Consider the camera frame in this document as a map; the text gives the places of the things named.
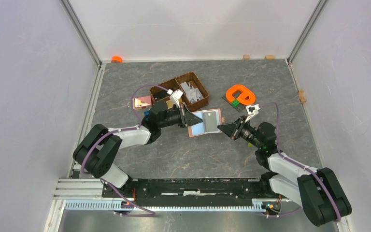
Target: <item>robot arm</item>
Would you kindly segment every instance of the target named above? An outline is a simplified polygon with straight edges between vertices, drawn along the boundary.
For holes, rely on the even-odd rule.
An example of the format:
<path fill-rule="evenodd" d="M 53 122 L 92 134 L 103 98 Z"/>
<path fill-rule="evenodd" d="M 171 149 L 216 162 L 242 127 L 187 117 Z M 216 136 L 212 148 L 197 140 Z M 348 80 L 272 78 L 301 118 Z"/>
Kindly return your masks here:
<path fill-rule="evenodd" d="M 262 191 L 288 197 L 303 208 L 307 218 L 316 226 L 334 221 L 337 219 L 334 208 L 318 180 L 310 173 L 314 172 L 327 188 L 341 217 L 349 215 L 352 207 L 334 172 L 329 168 L 309 167 L 282 151 L 278 153 L 276 127 L 268 122 L 261 123 L 257 129 L 251 127 L 249 120 L 258 114 L 259 106 L 247 106 L 246 109 L 248 117 L 241 116 L 235 122 L 218 128 L 232 140 L 243 138 L 258 148 L 255 152 L 258 163 L 270 170 L 261 176 Z"/>
<path fill-rule="evenodd" d="M 130 128 L 107 128 L 102 124 L 95 125 L 73 153 L 73 158 L 79 164 L 87 156 L 91 147 L 105 134 L 117 131 L 107 136 L 89 155 L 85 169 L 95 178 L 102 178 L 117 188 L 121 188 L 129 176 L 117 167 L 113 161 L 117 152 L 133 145 L 145 145 L 154 142 L 161 135 L 161 128 L 177 124 L 181 128 L 201 123 L 202 119 L 191 113 L 183 104 L 176 102 L 171 109 L 162 101 L 156 102 L 149 110 L 149 114 L 142 120 L 142 125 Z"/>

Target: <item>floor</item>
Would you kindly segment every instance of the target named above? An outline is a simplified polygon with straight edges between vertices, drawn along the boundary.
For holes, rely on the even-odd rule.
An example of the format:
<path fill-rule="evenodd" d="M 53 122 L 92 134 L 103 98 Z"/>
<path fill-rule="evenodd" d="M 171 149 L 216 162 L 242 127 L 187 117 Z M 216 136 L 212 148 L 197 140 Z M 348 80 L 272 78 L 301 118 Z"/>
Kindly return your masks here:
<path fill-rule="evenodd" d="M 107 64 L 92 125 L 121 128 L 137 123 L 129 107 L 132 93 L 145 84 L 159 84 L 194 71 L 209 93 L 209 105 L 221 108 L 226 122 L 239 113 L 222 96 L 235 84 L 252 90 L 256 103 L 280 104 L 281 149 L 289 156 L 313 167 L 321 167 L 315 144 L 297 89 L 284 60 L 180 61 Z M 137 96 L 148 94 L 149 88 Z M 251 125 L 276 124 L 274 106 L 260 110 Z M 225 134 L 189 138 L 187 129 L 171 126 L 150 145 L 125 148 L 115 164 L 133 178 L 257 177 L 266 172 L 259 166 L 255 149 L 243 139 L 230 140 Z"/>
<path fill-rule="evenodd" d="M 298 206 L 284 203 L 283 212 Z M 266 219 L 259 213 L 158 212 L 158 217 L 117 217 L 110 211 L 66 210 L 59 232 L 337 232 L 335 223 L 314 226 L 303 211 L 287 217 Z"/>

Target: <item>green block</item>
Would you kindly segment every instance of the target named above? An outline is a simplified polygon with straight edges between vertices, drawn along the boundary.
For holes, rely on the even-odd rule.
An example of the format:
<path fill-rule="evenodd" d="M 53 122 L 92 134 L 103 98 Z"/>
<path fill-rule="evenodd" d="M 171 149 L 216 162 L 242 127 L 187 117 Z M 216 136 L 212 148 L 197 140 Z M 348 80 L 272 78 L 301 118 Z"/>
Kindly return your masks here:
<path fill-rule="evenodd" d="M 234 106 L 234 107 L 237 107 L 237 105 L 239 105 L 240 102 L 237 100 L 237 99 L 234 99 L 232 102 L 231 102 L 231 105 Z"/>

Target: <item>open box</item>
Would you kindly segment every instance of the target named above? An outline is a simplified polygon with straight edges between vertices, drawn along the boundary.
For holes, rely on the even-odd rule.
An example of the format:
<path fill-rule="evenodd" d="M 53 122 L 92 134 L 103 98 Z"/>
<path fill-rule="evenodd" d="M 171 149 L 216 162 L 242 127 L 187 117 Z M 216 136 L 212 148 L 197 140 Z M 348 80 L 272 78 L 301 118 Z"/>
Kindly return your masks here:
<path fill-rule="evenodd" d="M 208 105 L 208 92 L 205 89 L 204 85 L 201 83 L 200 79 L 197 77 L 197 75 L 194 72 L 189 72 L 186 74 L 183 74 L 181 76 L 178 76 L 176 78 L 173 78 L 171 80 L 168 80 L 166 82 L 163 82 L 159 84 L 160 86 L 171 89 L 173 91 L 180 89 L 182 92 L 185 92 L 183 88 L 181 88 L 180 84 L 183 82 L 189 82 L 190 85 L 192 85 L 194 88 L 198 88 L 199 91 L 202 94 L 202 99 L 191 103 L 187 96 L 185 94 L 182 95 L 181 99 L 186 104 L 187 108 L 193 112 L 196 110 L 201 109 L 202 107 Z M 168 101 L 170 99 L 169 95 L 165 93 L 162 89 L 158 87 L 151 87 L 150 88 L 150 95 L 151 95 L 151 101 L 154 103 L 156 101 Z"/>

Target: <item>orange letter shape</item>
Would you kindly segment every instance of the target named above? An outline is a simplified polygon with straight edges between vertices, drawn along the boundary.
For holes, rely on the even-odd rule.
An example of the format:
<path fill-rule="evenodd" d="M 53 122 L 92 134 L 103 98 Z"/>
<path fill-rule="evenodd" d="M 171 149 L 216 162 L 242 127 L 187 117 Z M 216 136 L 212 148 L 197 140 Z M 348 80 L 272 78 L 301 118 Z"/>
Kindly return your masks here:
<path fill-rule="evenodd" d="M 247 87 L 243 85 L 234 85 L 227 90 L 225 96 L 229 102 L 235 100 L 233 94 L 240 91 L 241 94 L 237 97 L 237 100 L 244 105 L 251 105 L 255 102 L 255 94 L 251 92 Z"/>

